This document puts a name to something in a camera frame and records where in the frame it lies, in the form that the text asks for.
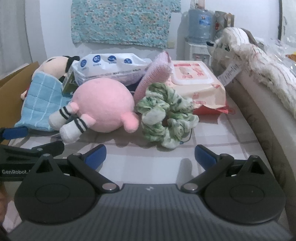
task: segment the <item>pink plush toy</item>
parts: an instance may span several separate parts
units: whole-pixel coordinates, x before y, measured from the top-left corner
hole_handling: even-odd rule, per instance
[[[75,142],[90,128],[97,132],[111,132],[123,126],[128,133],[139,127],[129,90],[117,80],[98,78],[85,82],[73,94],[72,101],[49,117],[50,126],[59,130],[65,143]],[[78,119],[66,124],[69,117]]]

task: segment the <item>scrunchie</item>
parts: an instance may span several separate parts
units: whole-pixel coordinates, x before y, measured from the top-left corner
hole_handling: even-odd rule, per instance
[[[146,96],[136,105],[142,114],[143,134],[150,142],[174,149],[199,122],[193,115],[192,99],[184,99],[174,89],[163,83],[153,83],[146,90]],[[167,118],[168,126],[163,126]]]

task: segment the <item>silver screw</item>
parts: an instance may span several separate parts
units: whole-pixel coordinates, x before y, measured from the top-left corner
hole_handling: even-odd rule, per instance
[[[104,183],[102,185],[102,188],[108,191],[112,191],[115,190],[117,188],[117,185],[114,183]]]
[[[198,185],[196,185],[195,183],[186,183],[184,185],[184,188],[188,191],[195,191],[198,189]]]

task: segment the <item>cardboard box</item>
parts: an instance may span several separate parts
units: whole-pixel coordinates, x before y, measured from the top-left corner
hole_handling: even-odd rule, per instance
[[[13,72],[0,80],[0,127],[11,128],[20,120],[23,100],[20,95],[30,86],[38,62]]]

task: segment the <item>white tag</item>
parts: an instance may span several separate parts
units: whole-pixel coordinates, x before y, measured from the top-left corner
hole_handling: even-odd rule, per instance
[[[218,76],[218,80],[221,82],[223,86],[228,85],[240,72],[242,68],[239,64],[231,63],[227,69]]]

